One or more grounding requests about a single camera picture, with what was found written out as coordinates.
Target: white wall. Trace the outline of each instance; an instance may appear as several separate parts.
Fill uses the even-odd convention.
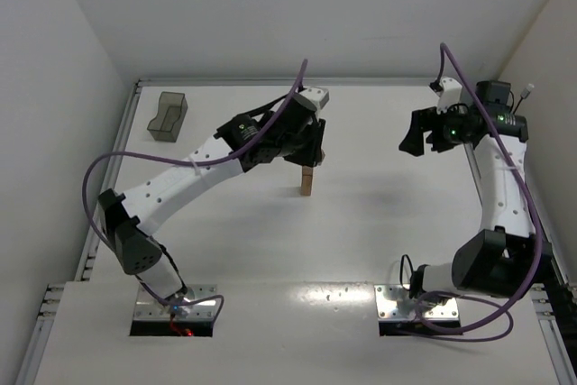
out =
[[[0,0],[0,12],[0,384],[7,385],[46,285],[74,276],[87,232],[81,179],[112,147],[128,89],[75,0]]]
[[[519,108],[529,122],[527,164],[577,278],[577,0],[550,0],[501,76],[516,93],[536,86]]]
[[[436,73],[446,41],[491,77],[544,0],[78,0],[116,65],[138,78]]]

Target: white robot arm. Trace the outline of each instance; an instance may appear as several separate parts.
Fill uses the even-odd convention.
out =
[[[411,277],[409,296],[418,298],[424,292],[440,291],[509,298],[527,275],[533,259],[535,228],[526,200],[478,109],[460,102],[461,85],[442,78],[431,88],[439,95],[437,107],[413,112],[409,132],[399,149],[422,155],[425,132],[431,132],[426,142],[432,144],[433,151],[471,143],[481,174],[481,227],[451,262],[419,266]],[[507,105],[509,90],[509,83],[498,81],[477,85],[477,95],[524,179],[527,121],[511,113]],[[550,258],[550,248],[544,248],[541,263]]]
[[[124,193],[108,189],[98,197],[106,245],[126,274],[136,276],[166,300],[186,293],[175,262],[153,237],[162,224],[210,188],[258,164],[277,157],[300,166],[320,164],[325,131],[320,113],[329,99],[328,91],[320,87],[299,89],[256,145],[240,157],[227,160],[272,118],[274,112],[270,109],[280,99],[239,114],[219,127],[184,159],[192,167],[173,166]],[[207,165],[214,160],[224,161]]]

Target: small wooden block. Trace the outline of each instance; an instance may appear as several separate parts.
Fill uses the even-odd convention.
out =
[[[300,195],[310,196],[313,192],[313,168],[303,166],[302,178],[300,180]]]

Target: red wire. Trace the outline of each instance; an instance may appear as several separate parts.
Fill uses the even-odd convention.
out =
[[[179,328],[176,325],[174,325],[174,316],[170,316],[169,326],[172,331],[174,331],[179,336],[182,336],[182,331],[180,331]]]

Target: transparent plastic container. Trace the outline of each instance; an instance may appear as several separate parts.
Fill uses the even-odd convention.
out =
[[[149,122],[147,130],[158,142],[175,142],[179,137],[187,110],[188,104],[184,94],[162,92],[158,112]]]

